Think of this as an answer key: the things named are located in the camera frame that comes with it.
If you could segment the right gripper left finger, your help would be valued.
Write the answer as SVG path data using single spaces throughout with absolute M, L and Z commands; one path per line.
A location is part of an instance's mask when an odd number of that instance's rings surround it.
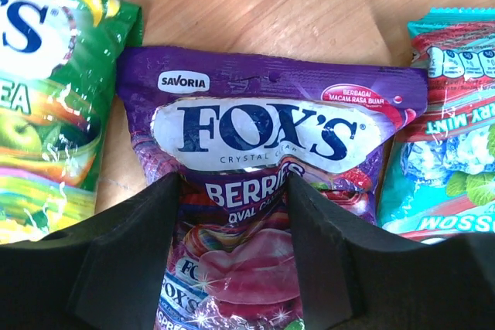
M 150 329 L 179 206 L 167 175 L 42 240 L 1 248 L 3 329 Z

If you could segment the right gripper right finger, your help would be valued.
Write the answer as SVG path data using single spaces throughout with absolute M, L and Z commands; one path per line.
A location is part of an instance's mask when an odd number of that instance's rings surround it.
M 492 329 L 494 236 L 427 245 L 285 183 L 307 329 Z

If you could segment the teal Fox's candy packet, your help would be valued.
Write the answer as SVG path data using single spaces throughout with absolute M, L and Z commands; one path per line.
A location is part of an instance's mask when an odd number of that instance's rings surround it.
M 494 10 L 433 8 L 408 23 L 425 113 L 398 132 L 377 213 L 402 237 L 438 243 L 494 230 Z

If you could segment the purple snack packet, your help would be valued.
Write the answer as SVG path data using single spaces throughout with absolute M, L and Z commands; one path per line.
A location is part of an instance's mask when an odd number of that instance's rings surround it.
M 302 329 L 285 180 L 374 223 L 384 143 L 425 112 L 427 76 L 142 46 L 116 91 L 147 181 L 183 181 L 155 328 Z

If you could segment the green snack packet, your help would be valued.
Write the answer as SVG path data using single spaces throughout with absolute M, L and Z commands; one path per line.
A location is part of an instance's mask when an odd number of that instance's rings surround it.
M 124 0 L 1 0 L 1 242 L 93 216 L 116 62 L 142 44 Z

